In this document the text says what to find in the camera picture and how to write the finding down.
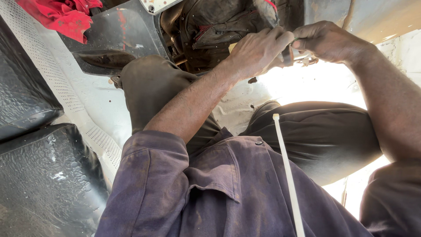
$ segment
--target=person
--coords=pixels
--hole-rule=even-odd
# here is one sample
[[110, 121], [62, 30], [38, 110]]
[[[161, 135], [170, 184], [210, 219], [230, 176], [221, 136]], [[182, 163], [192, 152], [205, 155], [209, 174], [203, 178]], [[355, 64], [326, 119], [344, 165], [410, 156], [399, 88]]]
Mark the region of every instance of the person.
[[[274, 101], [232, 136], [211, 114], [240, 80], [281, 65], [292, 47], [344, 63], [368, 112], [343, 103]], [[197, 78], [159, 56], [122, 71], [133, 135], [95, 236], [295, 236], [272, 115], [280, 125], [306, 237], [421, 236], [421, 88], [371, 43], [318, 22], [248, 34]], [[360, 221], [320, 187], [378, 158]]]

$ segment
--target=leg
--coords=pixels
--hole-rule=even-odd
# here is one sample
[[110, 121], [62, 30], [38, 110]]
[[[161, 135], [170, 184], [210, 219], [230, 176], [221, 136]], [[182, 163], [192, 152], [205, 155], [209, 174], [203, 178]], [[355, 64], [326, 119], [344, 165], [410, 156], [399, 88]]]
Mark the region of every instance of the leg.
[[[197, 76], [180, 70], [158, 55], [133, 60], [121, 72], [118, 85], [124, 90], [130, 112], [132, 134], [146, 124]], [[210, 114], [196, 135], [186, 144], [190, 154], [208, 143], [221, 128]]]
[[260, 136], [280, 153], [272, 115], [280, 126], [288, 158], [319, 185], [333, 183], [381, 156], [367, 111], [334, 102], [267, 102], [240, 135]]

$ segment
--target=hand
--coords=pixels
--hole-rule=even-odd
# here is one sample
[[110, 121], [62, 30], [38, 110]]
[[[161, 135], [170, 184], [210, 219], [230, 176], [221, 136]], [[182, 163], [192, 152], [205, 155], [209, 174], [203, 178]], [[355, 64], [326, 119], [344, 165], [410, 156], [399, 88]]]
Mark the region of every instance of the hand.
[[262, 75], [273, 67], [283, 66], [277, 56], [293, 39], [292, 32], [284, 32], [279, 26], [250, 33], [237, 43], [223, 62], [237, 72], [239, 80]]
[[333, 22], [321, 21], [294, 30], [296, 38], [292, 47], [309, 51], [317, 58], [334, 63], [350, 64], [358, 60], [364, 52], [372, 52], [376, 47], [338, 27]]

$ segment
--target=red rag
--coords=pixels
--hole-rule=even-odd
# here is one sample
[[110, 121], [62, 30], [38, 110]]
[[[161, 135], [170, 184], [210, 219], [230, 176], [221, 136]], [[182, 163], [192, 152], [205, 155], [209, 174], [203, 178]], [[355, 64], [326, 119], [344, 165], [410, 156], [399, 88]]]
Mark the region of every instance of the red rag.
[[89, 9], [102, 8], [100, 0], [15, 0], [45, 28], [86, 44], [83, 33], [91, 27]]

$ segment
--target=sleeve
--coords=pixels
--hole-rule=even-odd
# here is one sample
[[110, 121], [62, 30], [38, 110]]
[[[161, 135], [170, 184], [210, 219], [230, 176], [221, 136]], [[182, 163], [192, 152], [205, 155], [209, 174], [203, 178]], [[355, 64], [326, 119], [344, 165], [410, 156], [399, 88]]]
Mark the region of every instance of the sleeve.
[[381, 237], [421, 236], [421, 159], [376, 170], [364, 192], [361, 223]]
[[158, 131], [131, 136], [95, 236], [166, 236], [179, 228], [188, 165], [180, 137]]

